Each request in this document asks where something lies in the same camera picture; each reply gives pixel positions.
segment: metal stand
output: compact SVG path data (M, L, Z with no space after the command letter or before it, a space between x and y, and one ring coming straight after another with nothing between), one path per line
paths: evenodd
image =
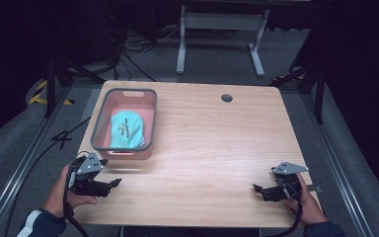
M73 84L73 78L68 71L68 68L72 67L82 75L91 78L96 83L103 84L106 80L99 77L95 73L87 70L83 66L77 65L76 63L70 61L69 59L62 57L60 55L55 55L50 58L47 63L47 111L45 113L45 118L51 115L51 112L55 108L56 92L55 92L55 78L60 82L63 87L70 87Z
M325 92L325 66L321 64L309 65L300 68L284 77L276 77L269 86L280 87L281 85L304 74L303 80L298 85L297 90L300 94L309 94L313 86L317 83L315 98L315 117L319 124L322 124L322 105Z
M215 29L256 31L255 43L249 44L252 60L259 77L264 77L264 69L261 64L258 48L263 37L269 10L262 15L240 14L212 14L212 13L187 13L186 6L181 8L181 43L178 52L177 73L183 74L186 62L186 29Z

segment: blue cloth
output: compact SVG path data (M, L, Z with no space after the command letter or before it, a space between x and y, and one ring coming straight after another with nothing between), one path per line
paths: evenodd
M343 229L333 224L332 221L326 221L304 226L304 237L344 237Z
M144 145L143 119L133 111L112 116L111 148L138 148Z
M65 229L64 218L57 218L40 208L29 214L17 237L55 237L61 235Z

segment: hand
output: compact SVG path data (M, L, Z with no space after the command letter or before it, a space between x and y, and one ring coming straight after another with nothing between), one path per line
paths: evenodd
M63 212L63 195L64 195L64 186L66 184L66 176L68 173L68 166L66 165L61 171L60 177L57 182L54 184L51 189L50 194L48 195L47 201L45 202L43 209L48 210L57 218L64 216ZM75 193L68 191L67 192L67 202L75 208L81 204L96 204L97 198L91 196L78 196Z
M297 178L301 184L301 203L303 204L303 214L300 220L305 224L315 224L328 221L326 215L320 209L318 203L309 193L306 183L300 174L297 174ZM297 200L290 198L283 201L288 207L297 211Z

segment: black cable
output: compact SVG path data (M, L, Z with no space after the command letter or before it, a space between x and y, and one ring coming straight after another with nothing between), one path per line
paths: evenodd
M176 27L171 32L164 32L162 36L160 36L161 33L159 33L158 41L159 40L167 40L168 38L171 38L169 40L172 41L177 36L177 34L180 32L180 29L181 29L180 27Z
M81 232L82 236L84 237L88 237L88 233L86 232L86 230L82 227L81 224L79 224L79 222L73 217L73 209L72 209L72 206L69 204L69 202L67 202L67 192L69 191L69 180L70 180L70 176L72 175L72 172L73 172L73 168L76 167L76 159L74 161L72 161L72 163L70 163L69 165L69 170L67 172L67 176L66 176L66 182L64 184L64 193L63 193L63 212L64 212L64 217L66 217L71 224L73 224L73 226L76 227L76 229L79 230L79 232Z
M144 72L143 69L141 69L136 63L134 63L134 61L131 60L130 56L128 56L126 53L121 52L121 54L124 55L125 58L127 58L132 64L134 64L134 66L137 67L137 69L139 69L147 78L154 82L159 82L158 80L154 79L153 77L149 76L146 72Z
M177 33L179 32L179 28L174 29L170 33L166 34L165 37L160 37L159 39L156 39L156 42L152 42L149 40L146 40L143 36L140 35L129 35L127 39L125 40L125 50L128 53L137 54L141 52L148 52L152 50L153 48L157 46L166 45L172 41L174 41L174 38L176 37ZM141 44L141 48L139 49L131 49L128 46L133 46Z
M297 191L292 187L290 186L290 184L288 184L287 182L285 182L284 180L278 180L283 186L286 186L288 188L290 188L292 191L293 191L293 195L292 197L297 197L298 195L301 195L301 194L298 194Z
M87 118L85 119L84 121L82 121L81 123L79 123L79 125L75 126L73 129L67 131L67 134L73 132L74 130L76 130L79 126L81 126L82 124L84 124L85 122L89 121L89 119L91 118ZM18 189L17 193L15 194L14 196L14 201L11 205L11 211L9 212L9 216L8 216L8 220L7 220L7 224L6 224L6 227L5 227L5 237L8 236L8 231L9 231L9 227L11 225L11 219L12 219L12 215L14 214L14 210L15 210L15 206L16 206L16 203L17 203L17 200L18 200L18 197L21 193L21 190L23 189L23 186L24 184L26 183L26 180L27 178L29 177L30 173L32 172L33 168L36 166L36 164L38 163L39 159L41 159L42 156L44 156L44 154L51 148L53 147L55 144L57 144L57 142L59 142L60 140L56 140L54 141L53 143L51 143L40 155L39 157L35 160L35 162L33 163L32 166L30 166L29 170L27 171L27 175L26 177L21 181L21 184L20 184L20 188Z
M130 73L130 71L128 71L128 66L127 66L127 64L123 61L123 60L121 60L122 61L122 63L124 63L124 66L125 66L125 71L127 72L127 74L128 74L128 81L131 79L131 73Z
M116 72L116 66L114 67L114 80L118 81L118 72Z
M101 73L104 73L104 72L108 72L110 71L111 69L113 69L115 67L114 64L109 64L107 66L104 66L100 69L95 69L95 70L89 70L90 72L94 73L94 74L101 74ZM86 75L78 72L78 71L69 71L69 74L72 75L72 76L75 76L75 77L79 77L79 78L82 78L82 77L87 77Z
M295 193L293 195L293 197L297 199L297 212L296 212L296 215L295 215L295 219L294 219L293 225L288 230L286 230L286 231L284 231L284 232L282 232L280 234L268 235L266 237L283 237L283 236L287 236L287 235L291 234L297 228L298 224L300 223L301 215L303 214L303 205L301 204L301 192L300 193Z

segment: logo on towel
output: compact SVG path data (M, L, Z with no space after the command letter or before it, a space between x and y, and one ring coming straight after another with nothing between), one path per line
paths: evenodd
M127 138L130 138L130 132L128 130L128 124L127 124L127 118L124 119L124 123L122 123L118 129L121 130L121 136L124 136L124 129L125 129L125 132L127 133Z

